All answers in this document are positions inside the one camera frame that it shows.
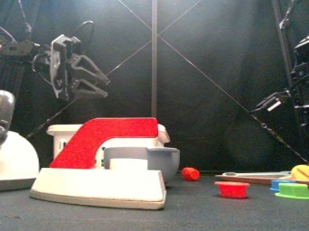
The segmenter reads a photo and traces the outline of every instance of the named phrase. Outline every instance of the black curtain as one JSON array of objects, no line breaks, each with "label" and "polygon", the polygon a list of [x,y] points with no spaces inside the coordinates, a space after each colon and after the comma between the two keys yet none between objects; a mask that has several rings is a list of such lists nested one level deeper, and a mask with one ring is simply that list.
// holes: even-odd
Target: black curtain
[{"label": "black curtain", "polygon": [[[281,31],[290,56],[309,33],[308,1],[294,2],[289,25]],[[60,34],[71,36],[83,22],[94,21],[87,56],[111,80],[107,98],[65,102],[56,99],[31,65],[23,65],[12,130],[31,134],[41,166],[48,166],[53,153],[48,125],[81,124],[96,117],[151,116],[154,8],[143,0],[21,3],[36,43],[51,44]],[[281,17],[289,3],[278,1]],[[17,1],[1,2],[0,9],[3,27],[23,41]],[[271,1],[158,0],[156,15],[156,119],[171,137],[167,146],[179,148],[179,167],[289,170],[302,163],[301,158],[249,114],[266,96],[289,86]],[[76,34],[86,46],[90,33],[84,27]],[[13,74],[3,73],[1,88],[4,79],[13,83]],[[309,158],[292,103],[255,116]]]}]

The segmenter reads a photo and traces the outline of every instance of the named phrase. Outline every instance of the white container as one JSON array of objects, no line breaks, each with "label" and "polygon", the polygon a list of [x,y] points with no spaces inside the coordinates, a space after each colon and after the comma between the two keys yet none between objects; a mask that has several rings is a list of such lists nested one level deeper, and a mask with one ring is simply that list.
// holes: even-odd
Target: white container
[{"label": "white container", "polygon": [[0,181],[35,179],[39,169],[37,153],[29,141],[8,131],[7,140],[0,145]]},{"label": "white container", "polygon": [[[53,136],[53,158],[61,152],[71,137],[80,129],[81,125],[51,125],[47,133]],[[106,147],[163,147],[164,143],[170,142],[167,130],[162,125],[158,125],[158,136],[154,138],[112,138],[107,140],[96,152],[96,167],[102,167],[102,161],[104,159]]]}]

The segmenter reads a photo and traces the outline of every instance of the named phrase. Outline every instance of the gray cup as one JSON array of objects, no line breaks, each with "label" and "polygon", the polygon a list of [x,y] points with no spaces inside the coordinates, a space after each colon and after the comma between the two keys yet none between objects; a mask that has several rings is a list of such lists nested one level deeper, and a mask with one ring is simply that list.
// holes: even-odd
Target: gray cup
[{"label": "gray cup", "polygon": [[106,147],[104,167],[110,169],[110,160],[115,158],[143,159],[148,161],[148,170],[162,171],[164,183],[168,183],[179,169],[179,150],[167,147]]}]

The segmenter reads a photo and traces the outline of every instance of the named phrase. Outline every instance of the red cup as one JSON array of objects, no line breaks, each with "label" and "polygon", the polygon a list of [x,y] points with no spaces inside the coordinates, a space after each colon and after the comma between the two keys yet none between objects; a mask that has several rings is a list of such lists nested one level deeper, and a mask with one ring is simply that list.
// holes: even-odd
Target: red cup
[{"label": "red cup", "polygon": [[201,176],[199,172],[191,167],[186,167],[180,171],[180,175],[182,175],[182,178],[187,181],[197,181]]},{"label": "red cup", "polygon": [[221,197],[234,199],[246,198],[246,188],[250,186],[249,183],[217,181],[215,185],[218,186]]}]

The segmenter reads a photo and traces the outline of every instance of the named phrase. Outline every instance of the metal rod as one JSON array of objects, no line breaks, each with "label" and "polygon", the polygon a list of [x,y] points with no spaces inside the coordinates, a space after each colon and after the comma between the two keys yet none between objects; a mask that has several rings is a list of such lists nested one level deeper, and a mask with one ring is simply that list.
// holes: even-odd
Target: metal rod
[{"label": "metal rod", "polygon": [[152,92],[152,100],[151,100],[151,117],[156,117],[156,59],[158,59],[158,37],[156,37],[156,10],[158,10],[158,2],[152,0],[152,85],[151,85],[151,92]]}]

